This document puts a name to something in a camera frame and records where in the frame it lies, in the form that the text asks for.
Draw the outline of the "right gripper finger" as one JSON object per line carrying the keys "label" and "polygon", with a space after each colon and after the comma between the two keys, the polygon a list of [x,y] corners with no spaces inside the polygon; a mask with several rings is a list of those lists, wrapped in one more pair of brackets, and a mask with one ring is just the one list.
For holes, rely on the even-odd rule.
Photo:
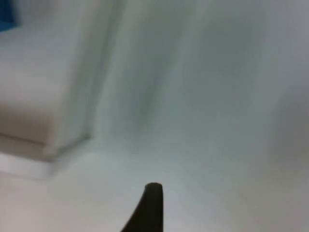
{"label": "right gripper finger", "polygon": [[164,194],[160,183],[145,185],[143,194],[122,232],[163,232]]}

